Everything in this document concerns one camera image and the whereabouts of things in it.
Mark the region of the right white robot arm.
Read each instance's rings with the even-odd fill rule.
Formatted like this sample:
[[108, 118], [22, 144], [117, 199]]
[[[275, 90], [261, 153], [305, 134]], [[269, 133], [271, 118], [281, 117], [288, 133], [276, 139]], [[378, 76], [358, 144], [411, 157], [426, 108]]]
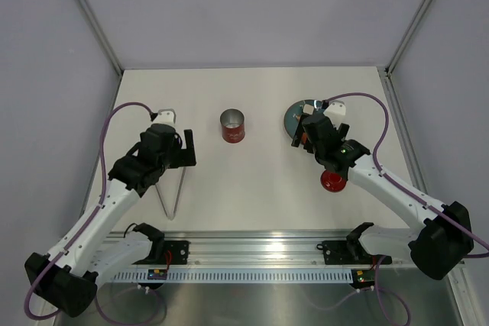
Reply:
[[346, 237], [348, 256], [364, 262], [386, 255], [412, 260], [434, 280], [443, 279], [474, 248], [467, 208], [434, 199], [382, 167], [356, 140], [348, 140], [349, 126], [334, 127], [323, 114], [300, 116], [292, 145], [301, 142], [327, 173], [363, 189], [400, 217], [406, 228], [383, 228], [364, 222]]

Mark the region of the metal tongs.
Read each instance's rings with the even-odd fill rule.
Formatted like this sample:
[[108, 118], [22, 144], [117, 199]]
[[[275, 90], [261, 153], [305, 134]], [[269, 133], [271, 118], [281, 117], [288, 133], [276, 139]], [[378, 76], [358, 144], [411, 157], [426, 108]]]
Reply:
[[169, 221], [176, 217], [185, 178], [186, 167], [169, 169], [155, 186], [157, 197]]

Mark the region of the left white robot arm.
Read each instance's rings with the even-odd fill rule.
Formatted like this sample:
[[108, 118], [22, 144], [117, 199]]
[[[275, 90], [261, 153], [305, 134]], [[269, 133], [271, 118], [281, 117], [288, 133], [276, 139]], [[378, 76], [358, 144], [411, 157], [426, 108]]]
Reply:
[[33, 252], [27, 258], [28, 295], [37, 295], [75, 318], [91, 305], [103, 284], [130, 265], [175, 259], [164, 233], [146, 223], [136, 224], [104, 252], [99, 248], [121, 217], [167, 170], [195, 165], [192, 130], [178, 134], [171, 125], [152, 124], [115, 162], [99, 201], [45, 254]]

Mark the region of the red metal can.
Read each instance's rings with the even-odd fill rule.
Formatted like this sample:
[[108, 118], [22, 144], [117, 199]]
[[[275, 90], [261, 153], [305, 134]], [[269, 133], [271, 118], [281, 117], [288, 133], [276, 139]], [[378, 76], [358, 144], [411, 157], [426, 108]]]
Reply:
[[229, 108], [220, 115], [222, 138], [230, 143], [236, 144], [245, 138], [245, 116], [235, 108]]

